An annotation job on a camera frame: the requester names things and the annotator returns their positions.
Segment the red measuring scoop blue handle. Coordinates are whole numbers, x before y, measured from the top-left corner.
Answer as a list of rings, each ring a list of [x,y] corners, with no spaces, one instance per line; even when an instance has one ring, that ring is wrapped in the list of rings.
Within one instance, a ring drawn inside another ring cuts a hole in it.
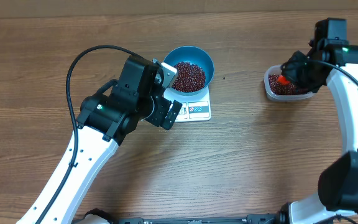
[[[290,83],[290,81],[288,81],[283,75],[280,75],[277,78],[277,82],[281,85],[288,85]]]

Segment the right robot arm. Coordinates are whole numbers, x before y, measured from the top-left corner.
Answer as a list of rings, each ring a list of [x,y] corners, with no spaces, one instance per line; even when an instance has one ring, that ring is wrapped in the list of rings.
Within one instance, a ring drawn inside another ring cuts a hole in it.
[[[347,40],[345,19],[316,23],[310,51],[295,52],[281,65],[280,83],[317,92],[327,86],[334,98],[342,155],[325,169],[318,191],[288,205],[287,223],[332,223],[358,215],[358,45]]]

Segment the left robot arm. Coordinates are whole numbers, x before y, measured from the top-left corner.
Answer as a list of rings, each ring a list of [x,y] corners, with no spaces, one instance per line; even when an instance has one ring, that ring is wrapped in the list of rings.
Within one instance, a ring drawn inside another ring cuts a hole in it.
[[[84,100],[66,152],[19,223],[71,223],[98,172],[139,120],[170,129],[181,108],[181,103],[162,97],[161,91],[141,100],[145,113],[128,114],[127,105],[123,96],[106,96],[101,90]]]

